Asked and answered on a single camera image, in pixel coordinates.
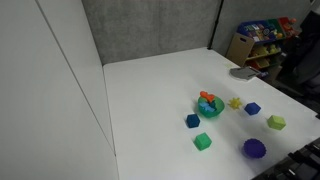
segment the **wooden shelf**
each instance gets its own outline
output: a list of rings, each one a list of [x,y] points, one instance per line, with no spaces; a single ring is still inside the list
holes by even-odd
[[[281,51],[278,51],[278,52],[275,52],[275,53],[264,54],[264,55],[260,55],[260,56],[248,57],[248,58],[246,59],[246,61],[250,61],[250,60],[254,60],[254,59],[259,59],[259,58],[263,58],[263,57],[272,56],[272,55],[278,54],[278,53],[280,53],[280,52],[281,52]]]

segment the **orange toy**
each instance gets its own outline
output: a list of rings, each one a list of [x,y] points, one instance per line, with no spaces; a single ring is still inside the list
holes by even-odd
[[[200,92],[200,96],[203,97],[203,98],[206,98],[209,103],[212,103],[212,101],[214,100],[214,95],[213,94],[208,94],[205,91],[201,91]]]

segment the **white table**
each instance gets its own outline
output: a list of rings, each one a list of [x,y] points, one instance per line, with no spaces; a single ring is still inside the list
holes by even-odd
[[[320,136],[316,113],[258,78],[241,82],[228,70],[236,67],[205,48],[104,66],[119,175],[126,179],[250,179]],[[185,124],[197,113],[200,91],[225,104],[240,97],[262,110],[249,116],[242,107],[216,119],[200,116],[198,128]],[[269,129],[271,115],[285,118],[282,131]],[[206,132],[210,148],[199,151],[196,135]],[[263,159],[241,154],[243,142],[257,138],[267,147]]]

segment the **gray wall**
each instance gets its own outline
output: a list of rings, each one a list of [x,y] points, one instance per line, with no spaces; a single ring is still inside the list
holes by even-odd
[[[82,0],[103,64],[205,47],[219,0]],[[309,0],[225,0],[213,49],[225,55],[243,21],[295,17]]]

